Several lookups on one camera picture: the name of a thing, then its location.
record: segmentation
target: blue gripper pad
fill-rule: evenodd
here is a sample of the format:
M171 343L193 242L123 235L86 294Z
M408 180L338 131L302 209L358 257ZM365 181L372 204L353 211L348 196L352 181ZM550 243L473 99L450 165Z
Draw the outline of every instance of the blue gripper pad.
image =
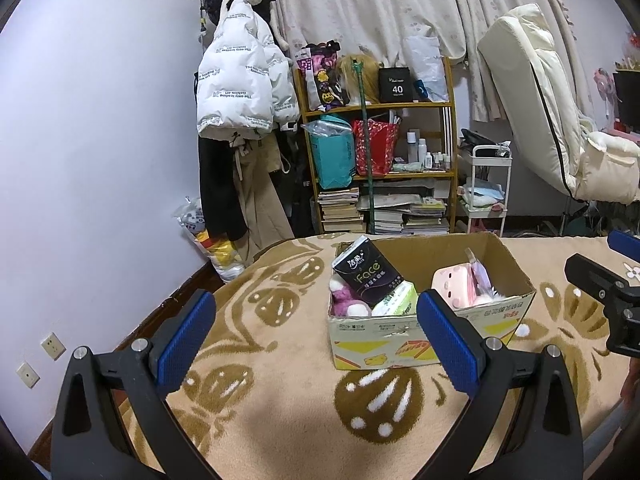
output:
M197 290L177 316L167 319L152 337L149 368L158 394L165 397L180 389L193 360L216 320L216 300Z
M473 397L486 359L479 333L468 320L456 316L435 290L420 295L417 315L453 387Z
M640 239L621 231L612 231L607 237L607 243L610 249L640 262Z

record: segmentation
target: beige pants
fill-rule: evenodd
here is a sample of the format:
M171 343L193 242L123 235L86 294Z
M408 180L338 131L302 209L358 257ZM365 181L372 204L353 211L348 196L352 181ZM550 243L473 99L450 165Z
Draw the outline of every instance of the beige pants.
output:
M271 134L261 142L251 140L246 146L248 152L237 155L239 173L234 174L234 183L248 231L235 245L241 258L250 265L258 252L293 238L293 232L269 177L269 171L280 167L275 136Z

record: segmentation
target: human hand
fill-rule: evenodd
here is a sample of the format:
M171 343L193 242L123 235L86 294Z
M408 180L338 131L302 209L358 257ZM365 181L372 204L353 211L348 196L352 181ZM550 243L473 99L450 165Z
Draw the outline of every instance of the human hand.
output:
M640 359L632 358L629 361L629 375L626 376L625 384L620 391L620 397L624 400L627 409L633 404L638 380L640 380Z

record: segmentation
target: purple plush toy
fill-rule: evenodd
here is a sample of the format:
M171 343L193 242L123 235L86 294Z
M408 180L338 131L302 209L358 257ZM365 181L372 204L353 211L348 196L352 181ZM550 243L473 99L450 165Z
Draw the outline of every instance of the purple plush toy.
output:
M334 316L369 317L371 309L364 301L359 300L351 287L337 274L329 280L329 290L334 297Z

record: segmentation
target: blanket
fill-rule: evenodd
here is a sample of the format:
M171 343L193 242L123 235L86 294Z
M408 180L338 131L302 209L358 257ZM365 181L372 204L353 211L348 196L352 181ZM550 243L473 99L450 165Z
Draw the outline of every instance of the blanket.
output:
M225 480L411 479L465 405L441 365L334 368L326 326L331 261L338 244L357 236L284 242L215 293L216 322L167 402ZM567 283L564 262L581 253L632 285L640 268L604 238L503 242L537 288L523 321L529 333L514 336L510 348L558 345L589 434L619 400L628 358L607 351L602 305ZM494 458L515 403L511 391L476 467ZM141 460L160 469L124 411Z

